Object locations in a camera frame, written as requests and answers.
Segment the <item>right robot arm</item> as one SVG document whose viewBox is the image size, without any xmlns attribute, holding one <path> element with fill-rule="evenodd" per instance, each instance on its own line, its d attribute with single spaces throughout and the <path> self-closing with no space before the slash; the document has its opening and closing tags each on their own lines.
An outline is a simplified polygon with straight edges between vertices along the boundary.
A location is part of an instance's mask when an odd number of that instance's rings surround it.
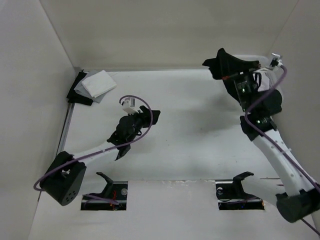
<svg viewBox="0 0 320 240">
<path fill-rule="evenodd" d="M 231 82 L 233 96 L 244 111 L 242 132 L 262 152 L 279 177 L 271 184 L 246 171 L 233 178 L 232 192 L 242 199 L 258 197 L 274 205 L 289 223 L 295 223 L 320 209 L 320 185 L 304 171 L 286 146 L 272 116 L 282 108 L 282 95 L 275 88 L 259 91 L 253 75 Z"/>
</svg>

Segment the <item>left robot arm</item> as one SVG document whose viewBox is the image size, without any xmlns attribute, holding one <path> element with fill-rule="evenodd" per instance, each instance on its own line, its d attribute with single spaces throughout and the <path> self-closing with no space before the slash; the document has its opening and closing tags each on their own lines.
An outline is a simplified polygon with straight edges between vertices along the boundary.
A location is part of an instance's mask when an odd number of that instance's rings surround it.
<svg viewBox="0 0 320 240">
<path fill-rule="evenodd" d="M 108 199 L 112 195 L 112 180 L 97 169 L 123 158 L 132 143 L 145 136 L 142 129 L 149 130 L 158 122 L 161 114 L 160 110 L 152 110 L 144 105 L 135 109 L 133 105 L 123 103 L 122 109 L 126 115 L 120 118 L 115 131 L 103 144 L 76 154 L 60 152 L 39 181 L 40 188 L 61 206 L 70 204 L 83 193 L 83 181 L 89 172 L 95 172 L 106 182 L 98 183 L 95 193 L 89 193 L 87 197 L 117 203 Z"/>
</svg>

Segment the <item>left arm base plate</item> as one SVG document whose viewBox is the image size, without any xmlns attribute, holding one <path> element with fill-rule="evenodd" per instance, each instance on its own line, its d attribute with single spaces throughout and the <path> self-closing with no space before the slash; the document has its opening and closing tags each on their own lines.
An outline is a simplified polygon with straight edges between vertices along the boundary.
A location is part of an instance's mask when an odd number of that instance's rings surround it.
<svg viewBox="0 0 320 240">
<path fill-rule="evenodd" d="M 101 193 L 91 193 L 97 198 L 83 196 L 81 211 L 126 211 L 128 198 L 128 182 L 108 183 Z"/>
</svg>

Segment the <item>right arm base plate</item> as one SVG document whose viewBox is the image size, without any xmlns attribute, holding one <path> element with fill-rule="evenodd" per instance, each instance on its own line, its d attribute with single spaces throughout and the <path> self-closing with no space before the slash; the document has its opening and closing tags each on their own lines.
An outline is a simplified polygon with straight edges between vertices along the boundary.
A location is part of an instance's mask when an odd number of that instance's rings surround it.
<svg viewBox="0 0 320 240">
<path fill-rule="evenodd" d="M 240 196 L 232 180 L 217 180 L 215 188 L 220 211 L 265 210 L 264 201 L 261 198 L 252 194 Z"/>
</svg>

